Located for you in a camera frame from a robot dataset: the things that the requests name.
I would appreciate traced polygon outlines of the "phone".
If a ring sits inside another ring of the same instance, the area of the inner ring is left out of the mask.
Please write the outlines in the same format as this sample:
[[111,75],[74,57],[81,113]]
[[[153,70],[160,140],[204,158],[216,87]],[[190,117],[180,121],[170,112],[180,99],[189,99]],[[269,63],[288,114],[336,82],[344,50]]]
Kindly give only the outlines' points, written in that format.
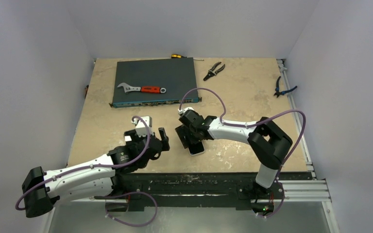
[[190,144],[188,146],[188,151],[191,156],[196,156],[203,154],[205,152],[205,148],[202,142],[196,144]]

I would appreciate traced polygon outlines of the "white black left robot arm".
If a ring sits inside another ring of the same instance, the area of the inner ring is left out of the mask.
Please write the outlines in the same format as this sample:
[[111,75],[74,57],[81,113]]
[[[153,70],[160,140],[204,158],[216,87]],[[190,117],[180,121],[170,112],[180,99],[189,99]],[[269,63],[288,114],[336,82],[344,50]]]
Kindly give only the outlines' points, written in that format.
[[169,138],[163,127],[150,137],[140,136],[135,130],[126,131],[125,145],[82,163],[59,170],[44,171],[32,168],[22,183],[22,197],[27,218],[38,217],[52,210],[56,203],[90,196],[118,199],[125,194],[121,174],[129,174],[157,160],[161,152],[169,151]]

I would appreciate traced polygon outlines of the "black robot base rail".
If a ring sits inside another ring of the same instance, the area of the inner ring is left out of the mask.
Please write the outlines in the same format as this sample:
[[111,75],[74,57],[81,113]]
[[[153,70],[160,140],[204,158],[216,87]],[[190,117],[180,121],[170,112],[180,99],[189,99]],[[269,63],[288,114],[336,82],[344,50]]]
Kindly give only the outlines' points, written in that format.
[[281,200],[283,186],[256,184],[255,172],[129,173],[112,178],[111,194],[98,200],[125,200],[129,211],[145,207],[203,207],[262,210],[261,203]]

